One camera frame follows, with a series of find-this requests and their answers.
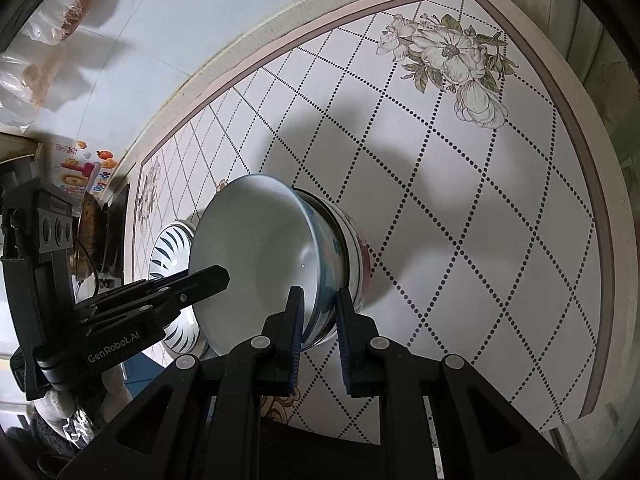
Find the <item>black mount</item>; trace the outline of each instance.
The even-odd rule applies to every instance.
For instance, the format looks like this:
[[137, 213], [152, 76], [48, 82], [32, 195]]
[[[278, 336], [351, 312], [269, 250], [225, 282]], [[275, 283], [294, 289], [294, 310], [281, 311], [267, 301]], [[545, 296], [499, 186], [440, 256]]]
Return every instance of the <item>black mount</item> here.
[[183, 307], [226, 289], [226, 269], [140, 280], [75, 304], [72, 204], [30, 180], [2, 195], [2, 269], [20, 347], [10, 366], [27, 400], [69, 390], [164, 338]]
[[[437, 478], [423, 400], [428, 396], [447, 480], [578, 479], [464, 359], [414, 356], [379, 337], [374, 321], [354, 312], [347, 289], [339, 291], [336, 303], [347, 391], [352, 397], [380, 397], [384, 478]], [[262, 336], [226, 356], [176, 359], [59, 480], [257, 479], [260, 396], [293, 392], [303, 304], [303, 291], [292, 287], [286, 310], [267, 318]]]

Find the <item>flower design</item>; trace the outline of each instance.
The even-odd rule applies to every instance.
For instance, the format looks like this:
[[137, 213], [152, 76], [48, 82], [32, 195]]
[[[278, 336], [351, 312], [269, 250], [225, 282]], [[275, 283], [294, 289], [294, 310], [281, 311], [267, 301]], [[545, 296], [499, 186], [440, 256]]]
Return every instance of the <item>flower design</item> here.
[[[408, 57], [412, 63], [402, 65], [416, 89], [423, 93], [431, 82], [441, 92], [455, 92], [454, 110], [460, 120], [482, 128], [499, 128], [508, 110], [500, 102], [499, 79], [515, 74], [517, 65], [500, 53], [507, 43], [493, 36], [478, 34], [472, 25], [465, 30], [450, 14], [440, 20], [436, 16], [420, 16], [420, 23], [396, 14], [383, 31], [376, 54], [394, 53], [394, 61]], [[489, 54], [489, 47], [495, 53]]]
[[269, 417], [282, 424], [288, 424], [288, 416], [285, 408], [290, 408], [297, 400], [300, 400], [298, 380], [296, 380], [294, 385], [293, 394], [289, 397], [264, 396], [260, 406], [260, 415]]
[[376, 54], [380, 56], [387, 52], [393, 52], [394, 61], [403, 60], [408, 51], [409, 41], [407, 38], [410, 38], [417, 28], [416, 22], [403, 18], [402, 14], [396, 14], [391, 25], [382, 31]]
[[413, 40], [422, 49], [422, 62], [440, 70], [452, 83], [462, 84], [484, 75], [480, 48], [462, 32], [437, 25], [414, 34]]
[[478, 79], [458, 87], [453, 109], [459, 119], [483, 128], [499, 128], [507, 117], [507, 108], [498, 101], [498, 96], [482, 86]]
[[160, 176], [160, 162], [156, 159], [151, 164], [149, 173], [145, 176], [145, 183], [142, 186], [142, 192], [138, 197], [136, 203], [136, 209], [138, 213], [138, 221], [141, 226], [149, 220], [151, 213], [154, 211], [154, 205], [156, 204], [156, 182]]

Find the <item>black clamp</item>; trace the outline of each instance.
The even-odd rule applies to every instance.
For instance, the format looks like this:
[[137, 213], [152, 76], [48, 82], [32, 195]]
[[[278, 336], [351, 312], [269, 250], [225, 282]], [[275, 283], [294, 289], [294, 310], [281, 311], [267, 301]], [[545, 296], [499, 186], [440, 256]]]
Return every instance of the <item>black clamp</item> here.
[[293, 393], [303, 314], [304, 292], [292, 287], [285, 311], [269, 316], [261, 335], [225, 356], [178, 357], [58, 480], [257, 478], [260, 397]]
[[336, 305], [342, 374], [351, 397], [380, 397], [385, 477], [436, 479], [424, 407], [429, 398], [447, 480], [567, 480], [578, 475], [469, 363], [414, 356], [356, 314], [348, 290]]

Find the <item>ceramic bowl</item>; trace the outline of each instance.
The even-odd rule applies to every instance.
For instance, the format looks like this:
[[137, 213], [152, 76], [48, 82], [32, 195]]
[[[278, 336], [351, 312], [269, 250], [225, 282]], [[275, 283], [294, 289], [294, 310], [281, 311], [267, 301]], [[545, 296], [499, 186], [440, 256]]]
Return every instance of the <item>ceramic bowl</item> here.
[[[346, 255], [344, 262], [346, 270], [345, 286], [348, 287], [351, 294], [354, 310], [359, 312], [364, 306], [369, 291], [371, 276], [371, 265], [366, 240], [358, 231], [353, 219], [337, 205], [303, 189], [296, 188], [295, 191], [316, 211], [321, 214], [326, 211], [325, 214], [330, 216], [330, 218], [326, 218], [328, 223], [333, 227], [334, 232], [342, 235], [341, 237], [346, 247], [344, 251]], [[321, 339], [321, 342], [331, 339], [336, 331], [335, 319], [333, 319], [332, 323], [325, 327], [324, 337]]]
[[326, 333], [346, 280], [344, 250], [326, 220], [263, 174], [235, 179], [201, 215], [189, 270], [213, 264], [228, 270], [229, 285], [193, 311], [218, 354], [259, 334], [268, 316], [284, 310], [293, 285], [305, 291], [303, 349], [309, 348]]

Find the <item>white plate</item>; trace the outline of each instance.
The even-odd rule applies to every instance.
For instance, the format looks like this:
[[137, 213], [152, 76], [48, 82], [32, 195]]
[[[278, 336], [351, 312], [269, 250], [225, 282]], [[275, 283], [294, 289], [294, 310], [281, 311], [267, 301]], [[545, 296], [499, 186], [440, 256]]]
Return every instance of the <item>white plate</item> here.
[[[150, 280], [165, 278], [189, 267], [193, 231], [193, 226], [183, 220], [172, 222], [160, 231], [151, 251]], [[173, 358], [184, 354], [200, 357], [206, 350], [206, 339], [191, 306], [182, 309], [180, 316], [165, 327], [164, 333], [162, 343]]]

